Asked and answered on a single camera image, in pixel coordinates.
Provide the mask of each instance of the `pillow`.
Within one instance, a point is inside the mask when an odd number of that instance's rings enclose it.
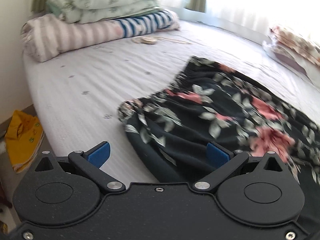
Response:
[[[313,64],[320,66],[320,47],[315,42],[282,25],[274,26],[271,28],[271,32],[279,42],[293,49]]]
[[[271,42],[264,41],[262,44],[267,55],[286,68],[289,68],[303,80],[313,83],[320,89],[319,66],[305,59],[295,50],[280,43],[274,33],[270,34],[270,39]]]

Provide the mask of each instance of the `blue gripper pad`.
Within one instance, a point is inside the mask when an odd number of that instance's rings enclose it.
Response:
[[[230,156],[212,143],[207,144],[206,157],[215,169],[230,161]]]
[[[87,161],[96,166],[97,168],[100,168],[103,165],[103,163],[105,163],[110,157],[110,143],[105,142],[98,149],[93,148],[93,150],[94,151],[88,155]]]

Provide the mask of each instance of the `white wall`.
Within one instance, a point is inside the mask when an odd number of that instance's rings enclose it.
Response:
[[[22,64],[20,30],[31,0],[0,0],[0,123],[32,104]]]

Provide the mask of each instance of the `string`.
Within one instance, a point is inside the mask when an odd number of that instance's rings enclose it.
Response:
[[[149,44],[149,45],[154,45],[158,42],[158,40],[163,40],[163,41],[170,41],[178,44],[192,44],[187,41],[181,41],[181,40],[176,40],[176,39],[170,39],[170,38],[165,38],[165,37],[159,37],[159,36],[137,36],[133,37],[132,41],[134,43],[143,43],[143,44]]]

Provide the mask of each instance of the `mattress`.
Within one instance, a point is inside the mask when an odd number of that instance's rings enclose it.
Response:
[[[191,44],[165,40],[136,44],[128,38],[63,53],[43,63],[23,56],[35,109],[57,156],[108,141],[111,156],[101,170],[126,186],[156,182],[127,140],[117,108],[125,100],[165,88],[192,55],[242,72],[320,123],[319,90],[269,58],[260,45],[190,22],[182,22],[180,31],[153,36]]]

